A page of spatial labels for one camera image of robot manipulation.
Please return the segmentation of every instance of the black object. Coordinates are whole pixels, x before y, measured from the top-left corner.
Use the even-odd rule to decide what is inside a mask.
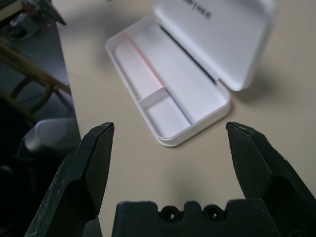
[[[26,237],[79,237],[100,212],[108,180],[113,123],[89,131],[60,165]]]
[[[316,200],[290,163],[255,129],[234,122],[226,128],[245,197],[265,201],[282,236],[316,236]]]
[[[247,199],[184,211],[153,202],[117,206],[113,237],[313,237],[316,200],[291,165],[253,128],[227,124],[236,175]],[[100,211],[108,177],[113,124],[91,130],[60,166],[25,236],[82,236]]]

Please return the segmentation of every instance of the beige table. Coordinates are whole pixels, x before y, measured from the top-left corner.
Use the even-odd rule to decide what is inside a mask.
[[[116,204],[152,200],[159,208],[188,200],[202,206],[243,198],[225,124],[264,133],[316,195],[316,1],[281,0],[277,26],[254,84],[232,93],[232,112],[177,148],[151,134],[106,51],[106,40],[152,14],[151,0],[55,0],[68,23],[59,27],[81,135],[107,121],[115,135],[100,213],[111,236]]]

